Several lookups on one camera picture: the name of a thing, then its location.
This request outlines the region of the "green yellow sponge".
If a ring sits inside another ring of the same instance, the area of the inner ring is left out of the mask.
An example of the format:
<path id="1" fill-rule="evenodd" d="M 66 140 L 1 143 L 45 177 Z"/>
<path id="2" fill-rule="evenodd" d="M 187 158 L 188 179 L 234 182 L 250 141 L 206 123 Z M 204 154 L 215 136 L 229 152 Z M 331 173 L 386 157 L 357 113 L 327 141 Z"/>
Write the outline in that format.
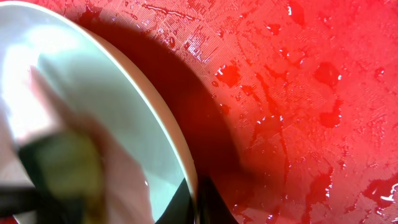
<path id="1" fill-rule="evenodd" d="M 90 137 L 73 131 L 51 134 L 20 147 L 18 156 L 45 200 L 37 223 L 106 223 L 104 174 Z"/>

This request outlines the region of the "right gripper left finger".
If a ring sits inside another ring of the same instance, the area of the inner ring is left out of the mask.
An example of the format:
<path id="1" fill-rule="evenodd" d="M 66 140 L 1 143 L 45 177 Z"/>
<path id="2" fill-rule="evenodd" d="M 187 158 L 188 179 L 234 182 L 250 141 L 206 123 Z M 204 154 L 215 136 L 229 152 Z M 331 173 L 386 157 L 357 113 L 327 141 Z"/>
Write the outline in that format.
<path id="1" fill-rule="evenodd" d="M 187 181 L 182 180 L 169 205 L 155 224 L 194 224 L 195 212 Z"/>

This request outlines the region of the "white plate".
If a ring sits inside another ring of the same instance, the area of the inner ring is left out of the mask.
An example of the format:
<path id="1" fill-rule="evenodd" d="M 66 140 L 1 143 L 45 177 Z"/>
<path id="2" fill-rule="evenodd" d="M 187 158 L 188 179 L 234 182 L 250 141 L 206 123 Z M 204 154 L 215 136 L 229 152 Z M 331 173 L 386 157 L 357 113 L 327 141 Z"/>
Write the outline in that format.
<path id="1" fill-rule="evenodd" d="M 18 150 L 63 131 L 95 143 L 106 223 L 155 223 L 182 180 L 197 216 L 187 142 L 152 83 L 116 47 L 44 7 L 1 3 L 1 186 L 34 187 Z M 14 215 L 37 223 L 35 210 Z"/>

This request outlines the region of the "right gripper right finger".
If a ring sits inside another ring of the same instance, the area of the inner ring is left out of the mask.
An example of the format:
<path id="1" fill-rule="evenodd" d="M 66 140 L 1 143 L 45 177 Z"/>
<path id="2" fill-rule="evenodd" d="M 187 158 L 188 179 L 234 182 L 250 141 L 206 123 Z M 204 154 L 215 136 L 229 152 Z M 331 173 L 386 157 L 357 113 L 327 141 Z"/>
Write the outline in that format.
<path id="1" fill-rule="evenodd" d="M 209 177 L 202 177 L 198 188 L 201 224 L 238 224 Z"/>

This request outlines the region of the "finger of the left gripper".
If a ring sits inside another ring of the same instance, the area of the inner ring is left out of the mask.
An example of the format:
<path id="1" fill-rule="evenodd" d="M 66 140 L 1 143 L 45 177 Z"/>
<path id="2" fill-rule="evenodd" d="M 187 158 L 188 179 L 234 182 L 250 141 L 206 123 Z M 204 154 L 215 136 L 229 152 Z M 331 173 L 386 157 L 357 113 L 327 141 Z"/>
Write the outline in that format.
<path id="1" fill-rule="evenodd" d="M 34 187 L 1 186 L 1 216 L 10 217 L 35 210 L 40 194 Z"/>

